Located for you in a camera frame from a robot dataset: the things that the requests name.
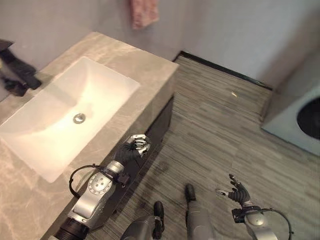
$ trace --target black cable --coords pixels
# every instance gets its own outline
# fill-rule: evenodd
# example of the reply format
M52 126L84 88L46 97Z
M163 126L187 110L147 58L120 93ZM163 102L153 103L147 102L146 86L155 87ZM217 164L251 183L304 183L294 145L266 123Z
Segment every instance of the black cable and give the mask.
M256 212L259 212L259 213L275 212L277 214L280 214L286 220L286 222L288 223L288 227L289 227L289 238L288 238L288 240L292 239L292 235L294 234L294 232L292 231L292 226L291 226L291 223L290 223L289 219L286 217L286 215L283 212L281 212L279 210L276 210L276 209L273 209L273 208L263 208L261 210L255 211L254 213L256 213Z
M74 175L76 172L78 172L79 170L81 169L85 169L85 168L96 168L99 170L99 172L101 172L101 166L100 165L95 165L95 164L92 164L92 165L85 165L85 166L81 166L79 168L77 168L76 170L73 171L73 173L71 173L70 175L70 179L69 179L69 190L70 192L72 193L73 196L75 196L77 199L80 198L80 194L77 193L73 188L72 188L72 182L74 181Z

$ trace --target floor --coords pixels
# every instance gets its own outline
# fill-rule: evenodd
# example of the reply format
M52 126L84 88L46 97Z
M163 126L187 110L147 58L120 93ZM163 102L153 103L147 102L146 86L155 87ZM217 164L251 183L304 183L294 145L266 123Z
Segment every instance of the floor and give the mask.
M120 210L88 240L118 240L131 221L150 215L153 203L165 208L165 240L185 240L184 185L210 212L219 239L248 240L235 224L237 203L215 193L231 190L229 173L247 187L251 199L289 217L295 240L320 239L320 161L260 129L259 116L271 92L260 86L179 57L170 130L158 156L149 162ZM276 213L265 214L279 240L288 226Z

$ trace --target robotic arm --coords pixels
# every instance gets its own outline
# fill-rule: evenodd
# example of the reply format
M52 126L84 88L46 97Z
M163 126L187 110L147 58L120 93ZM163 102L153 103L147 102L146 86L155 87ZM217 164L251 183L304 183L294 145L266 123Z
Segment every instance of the robotic arm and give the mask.
M114 193L116 184L125 187L130 182L130 176L124 173L129 161L141 158L149 149L150 141L144 134L132 135L123 143L113 160L106 166L87 165L78 168L71 174L69 187L78 201L68 213L68 218L60 229L49 240L83 240L86 238L100 218L107 200ZM72 189L73 175L86 167L97 168L99 172L90 177L87 188L82 196Z
M235 188L232 188L232 192L221 189L216 189L215 191L241 205L241 208L236 208L231 211L234 222L236 224L244 223L247 232L253 240L278 240L269 227L267 218L263 214L263 212L273 211L280 214L287 221L289 226L289 240L291 240L293 232L286 216L278 210L272 208L261 209L259 206L254 205L251 201L250 194L242 183L232 174L229 174L229 177L232 180L231 184L235 186Z

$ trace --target pink towel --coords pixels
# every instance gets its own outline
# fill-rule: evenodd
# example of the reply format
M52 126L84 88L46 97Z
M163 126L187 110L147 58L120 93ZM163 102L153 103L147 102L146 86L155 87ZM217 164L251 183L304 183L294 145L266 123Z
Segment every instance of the pink towel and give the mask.
M142 29L158 21L158 0L131 0L132 27Z

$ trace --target sink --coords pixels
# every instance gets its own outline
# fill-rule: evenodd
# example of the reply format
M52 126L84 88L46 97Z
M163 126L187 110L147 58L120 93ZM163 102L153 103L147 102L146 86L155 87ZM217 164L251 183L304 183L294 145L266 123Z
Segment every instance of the sink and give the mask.
M139 86L81 57L6 120L0 137L52 183Z

